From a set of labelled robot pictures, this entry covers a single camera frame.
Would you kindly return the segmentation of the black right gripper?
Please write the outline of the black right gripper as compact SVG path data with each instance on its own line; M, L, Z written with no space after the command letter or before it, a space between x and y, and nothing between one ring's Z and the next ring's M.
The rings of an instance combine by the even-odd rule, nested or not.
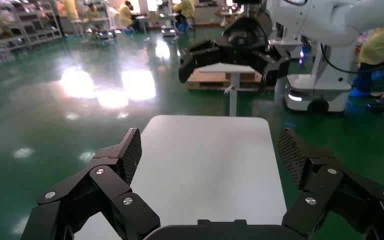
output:
M256 13L237 18L216 40L206 39L184 48L178 69L184 84L195 69L217 63L253 63L261 74L259 92L276 84L288 74L290 52L282 45L269 46L273 22L268 13Z

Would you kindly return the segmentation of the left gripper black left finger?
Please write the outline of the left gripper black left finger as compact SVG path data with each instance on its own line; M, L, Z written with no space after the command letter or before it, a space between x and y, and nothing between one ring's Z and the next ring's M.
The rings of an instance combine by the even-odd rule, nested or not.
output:
M37 197L23 240L72 240L101 213L123 240L143 240L161 226L159 216L131 188L142 156L141 133L99 149L87 166Z

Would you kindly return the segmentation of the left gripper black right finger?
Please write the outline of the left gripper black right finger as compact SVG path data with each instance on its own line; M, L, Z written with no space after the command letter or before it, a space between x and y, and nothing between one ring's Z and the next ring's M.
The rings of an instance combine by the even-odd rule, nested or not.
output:
M284 227L312 240L332 212L365 240L384 240L384 185L350 170L328 149L303 142L288 127L280 131L278 154L301 192L283 216Z

